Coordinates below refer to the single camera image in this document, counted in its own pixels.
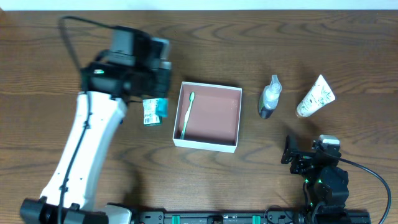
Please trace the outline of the Colgate toothpaste tube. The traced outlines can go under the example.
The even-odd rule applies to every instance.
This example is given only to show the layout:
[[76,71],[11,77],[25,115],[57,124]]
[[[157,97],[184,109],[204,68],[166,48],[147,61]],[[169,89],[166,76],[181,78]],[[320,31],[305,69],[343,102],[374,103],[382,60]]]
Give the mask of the Colgate toothpaste tube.
[[155,106],[155,114],[159,117],[166,118],[168,116],[169,101],[167,98],[157,98]]

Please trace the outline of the green Dettol soap pack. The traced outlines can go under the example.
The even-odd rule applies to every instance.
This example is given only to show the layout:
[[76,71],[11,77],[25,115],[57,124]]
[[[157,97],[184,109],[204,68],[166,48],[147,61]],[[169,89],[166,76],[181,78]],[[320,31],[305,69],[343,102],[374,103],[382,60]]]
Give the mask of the green Dettol soap pack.
[[158,101],[158,98],[143,100],[144,126],[158,126],[162,124],[162,118],[156,114]]

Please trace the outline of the green toothbrush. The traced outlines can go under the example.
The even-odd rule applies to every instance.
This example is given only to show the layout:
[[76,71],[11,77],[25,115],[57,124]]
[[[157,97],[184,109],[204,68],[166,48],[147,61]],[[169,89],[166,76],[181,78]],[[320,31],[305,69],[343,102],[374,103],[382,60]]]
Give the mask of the green toothbrush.
[[186,133],[186,130],[187,130],[187,124],[188,124],[188,120],[189,120],[189,117],[190,117],[190,112],[192,110],[192,105],[193,105],[194,99],[195,99],[195,92],[193,91],[190,94],[190,97],[189,97],[190,104],[188,106],[187,112],[185,113],[185,117],[184,117],[183,129],[182,129],[182,133],[181,133],[181,137],[180,137],[181,140],[185,139],[185,133]]

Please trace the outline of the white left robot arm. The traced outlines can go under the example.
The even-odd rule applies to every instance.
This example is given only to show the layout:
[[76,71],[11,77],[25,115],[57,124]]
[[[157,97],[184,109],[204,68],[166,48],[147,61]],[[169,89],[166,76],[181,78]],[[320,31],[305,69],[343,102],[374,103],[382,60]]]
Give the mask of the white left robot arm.
[[111,140],[133,96],[165,98],[170,88],[168,40],[116,26],[108,50],[80,69],[81,92],[63,154],[39,199],[25,199],[25,223],[137,223],[139,214],[110,203],[95,208]]

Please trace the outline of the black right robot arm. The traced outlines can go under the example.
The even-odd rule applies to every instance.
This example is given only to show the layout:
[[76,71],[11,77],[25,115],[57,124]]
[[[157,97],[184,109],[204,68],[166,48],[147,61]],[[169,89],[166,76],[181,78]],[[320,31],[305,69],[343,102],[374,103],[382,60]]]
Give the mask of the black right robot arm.
[[312,151],[301,151],[294,136],[288,135],[281,163],[290,164],[290,173],[304,178],[305,206],[295,213],[294,223],[351,223],[345,202],[349,196],[348,173],[338,167],[340,140],[321,135]]

